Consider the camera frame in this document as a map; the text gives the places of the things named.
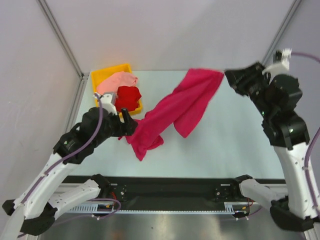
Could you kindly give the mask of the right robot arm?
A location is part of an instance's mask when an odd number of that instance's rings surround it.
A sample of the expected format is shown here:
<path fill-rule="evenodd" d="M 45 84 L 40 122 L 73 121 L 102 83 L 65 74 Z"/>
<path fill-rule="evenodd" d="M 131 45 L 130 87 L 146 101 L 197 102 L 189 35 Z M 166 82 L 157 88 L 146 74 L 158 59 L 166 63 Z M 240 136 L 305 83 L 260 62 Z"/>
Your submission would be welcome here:
<path fill-rule="evenodd" d="M 283 196 L 242 175 L 234 180 L 231 196 L 237 201 L 249 198 L 257 202 L 282 230 L 311 230 L 320 217 L 319 194 L 309 163 L 312 145 L 308 128 L 295 112 L 303 95 L 298 79 L 283 70 L 268 70 L 259 62 L 243 69 L 227 69 L 224 74 L 229 86 L 249 97 L 261 114 L 263 131 L 280 161 L 287 188 Z"/>

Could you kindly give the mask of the magenta t shirt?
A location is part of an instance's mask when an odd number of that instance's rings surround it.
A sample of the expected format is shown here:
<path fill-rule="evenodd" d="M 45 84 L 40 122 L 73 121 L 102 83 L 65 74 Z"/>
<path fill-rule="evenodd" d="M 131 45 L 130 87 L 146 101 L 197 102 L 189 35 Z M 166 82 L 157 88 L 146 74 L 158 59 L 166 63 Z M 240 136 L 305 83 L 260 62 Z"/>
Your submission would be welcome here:
<path fill-rule="evenodd" d="M 136 158 L 142 161 L 147 151 L 163 145 L 161 133 L 170 125 L 174 125 L 175 130 L 187 138 L 202 119 L 224 76 L 217 70 L 189 69 L 172 93 L 137 121 L 134 134 L 125 137 Z"/>

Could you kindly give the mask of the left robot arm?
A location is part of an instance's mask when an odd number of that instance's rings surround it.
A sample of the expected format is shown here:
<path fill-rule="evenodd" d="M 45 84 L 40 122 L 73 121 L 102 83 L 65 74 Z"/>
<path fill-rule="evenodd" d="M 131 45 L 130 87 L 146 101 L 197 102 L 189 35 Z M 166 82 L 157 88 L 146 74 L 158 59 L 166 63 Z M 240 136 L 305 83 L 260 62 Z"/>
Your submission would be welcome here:
<path fill-rule="evenodd" d="M 55 191 L 65 178 L 110 137 L 131 136 L 138 123 L 122 109 L 122 117 L 102 107 L 92 107 L 54 146 L 45 167 L 18 198 L 6 200 L 2 208 L 10 217 L 2 240 L 16 240 L 20 235 L 38 236 L 72 208 L 87 202 L 105 200 L 111 187 L 101 174 L 60 194 Z"/>

